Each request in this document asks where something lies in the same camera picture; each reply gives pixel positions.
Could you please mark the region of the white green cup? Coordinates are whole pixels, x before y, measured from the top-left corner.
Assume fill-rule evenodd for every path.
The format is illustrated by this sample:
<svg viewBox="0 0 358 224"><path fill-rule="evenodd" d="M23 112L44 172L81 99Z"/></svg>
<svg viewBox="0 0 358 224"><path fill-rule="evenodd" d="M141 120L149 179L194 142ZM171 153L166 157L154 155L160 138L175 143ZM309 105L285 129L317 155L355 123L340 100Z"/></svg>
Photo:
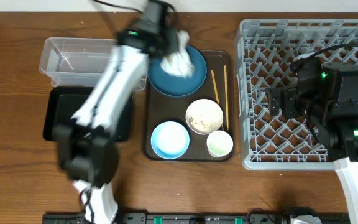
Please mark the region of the white green cup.
<svg viewBox="0 0 358 224"><path fill-rule="evenodd" d="M232 151L234 142L227 132L217 130L207 137L206 145L211 156L223 157Z"/></svg>

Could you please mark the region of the beige bowl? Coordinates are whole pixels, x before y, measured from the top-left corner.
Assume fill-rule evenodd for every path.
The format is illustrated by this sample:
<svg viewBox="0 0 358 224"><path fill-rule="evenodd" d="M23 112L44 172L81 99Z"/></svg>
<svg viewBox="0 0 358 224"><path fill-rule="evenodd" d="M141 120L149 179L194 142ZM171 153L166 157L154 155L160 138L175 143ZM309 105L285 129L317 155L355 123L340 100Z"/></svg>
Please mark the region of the beige bowl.
<svg viewBox="0 0 358 224"><path fill-rule="evenodd" d="M187 107L185 120L192 131L207 135L222 127L223 111L215 101L199 99Z"/></svg>

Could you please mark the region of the white paper napkin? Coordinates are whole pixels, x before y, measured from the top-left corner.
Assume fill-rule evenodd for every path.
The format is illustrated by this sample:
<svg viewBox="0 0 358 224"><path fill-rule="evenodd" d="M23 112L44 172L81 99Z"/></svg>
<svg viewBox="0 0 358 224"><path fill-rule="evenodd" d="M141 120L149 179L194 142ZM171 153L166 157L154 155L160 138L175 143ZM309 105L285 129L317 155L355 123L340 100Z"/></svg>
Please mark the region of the white paper napkin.
<svg viewBox="0 0 358 224"><path fill-rule="evenodd" d="M184 30L177 31L178 50L164 56L160 63L162 70L174 77L190 78L195 70L195 66L190 60L190 56L186 51L189 41L189 35Z"/></svg>

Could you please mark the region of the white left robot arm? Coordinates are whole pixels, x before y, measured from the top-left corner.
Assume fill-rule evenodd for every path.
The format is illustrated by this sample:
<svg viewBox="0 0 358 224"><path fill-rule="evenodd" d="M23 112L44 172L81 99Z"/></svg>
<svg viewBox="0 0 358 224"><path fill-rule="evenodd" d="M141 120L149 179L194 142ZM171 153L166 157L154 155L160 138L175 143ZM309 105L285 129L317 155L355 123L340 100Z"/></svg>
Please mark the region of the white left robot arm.
<svg viewBox="0 0 358 224"><path fill-rule="evenodd" d="M52 129L59 167L66 171L83 202L89 223L112 223L118 211L112 180L119 165L115 135L121 113L150 58L179 49L176 12L164 1L149 1L140 18L117 35L104 73L71 119Z"/></svg>

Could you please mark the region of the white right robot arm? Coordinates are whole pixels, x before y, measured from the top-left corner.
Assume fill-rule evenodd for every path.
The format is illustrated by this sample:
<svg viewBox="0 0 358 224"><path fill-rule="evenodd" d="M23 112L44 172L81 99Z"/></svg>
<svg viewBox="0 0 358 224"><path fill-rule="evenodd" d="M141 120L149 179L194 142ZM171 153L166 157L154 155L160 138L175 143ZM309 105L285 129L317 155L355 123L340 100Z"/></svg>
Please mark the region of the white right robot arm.
<svg viewBox="0 0 358 224"><path fill-rule="evenodd" d="M316 141L328 150L339 177L351 223L358 223L358 66L301 58L290 65L293 87L266 89L269 113L303 117Z"/></svg>

